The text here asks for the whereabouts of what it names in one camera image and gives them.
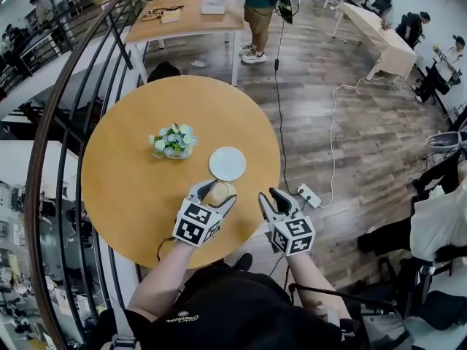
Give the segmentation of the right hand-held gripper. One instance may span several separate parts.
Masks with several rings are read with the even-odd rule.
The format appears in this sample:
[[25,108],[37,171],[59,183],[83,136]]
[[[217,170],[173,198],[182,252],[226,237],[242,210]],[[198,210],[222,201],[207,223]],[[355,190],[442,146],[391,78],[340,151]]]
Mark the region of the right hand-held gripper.
[[[298,201],[288,192],[270,187],[269,193],[277,209],[262,192],[258,195],[258,204],[263,219],[269,222],[266,237],[273,251],[286,257],[309,252],[316,236],[310,217],[299,212]],[[278,221],[280,214],[294,215]]]

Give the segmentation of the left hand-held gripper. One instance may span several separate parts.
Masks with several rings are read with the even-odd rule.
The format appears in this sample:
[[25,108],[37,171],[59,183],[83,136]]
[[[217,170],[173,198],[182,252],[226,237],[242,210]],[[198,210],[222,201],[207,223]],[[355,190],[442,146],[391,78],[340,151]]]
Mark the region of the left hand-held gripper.
[[172,236],[194,247],[200,247],[213,237],[222,219],[237,201],[237,194],[228,196],[219,205],[204,205],[203,201],[210,190],[218,183],[217,179],[202,181],[191,187],[177,212]]

